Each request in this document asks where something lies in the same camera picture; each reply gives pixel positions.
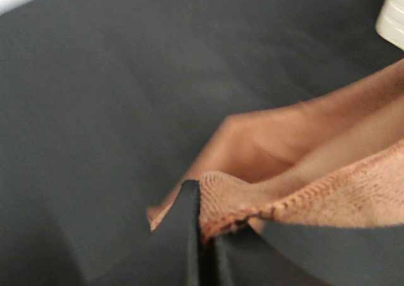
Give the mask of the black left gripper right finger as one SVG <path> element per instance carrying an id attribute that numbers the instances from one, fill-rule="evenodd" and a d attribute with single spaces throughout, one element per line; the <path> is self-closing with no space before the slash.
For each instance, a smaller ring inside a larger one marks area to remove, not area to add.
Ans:
<path id="1" fill-rule="evenodd" d="M 403 285 L 403 226 L 268 223 L 215 239 L 222 285 Z"/>

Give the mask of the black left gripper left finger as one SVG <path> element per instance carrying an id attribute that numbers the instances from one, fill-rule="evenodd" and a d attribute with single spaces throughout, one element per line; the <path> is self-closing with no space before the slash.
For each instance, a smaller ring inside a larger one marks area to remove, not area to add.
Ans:
<path id="1" fill-rule="evenodd" d="M 199 285 L 199 184 L 186 181 L 142 245 L 92 285 Z"/>

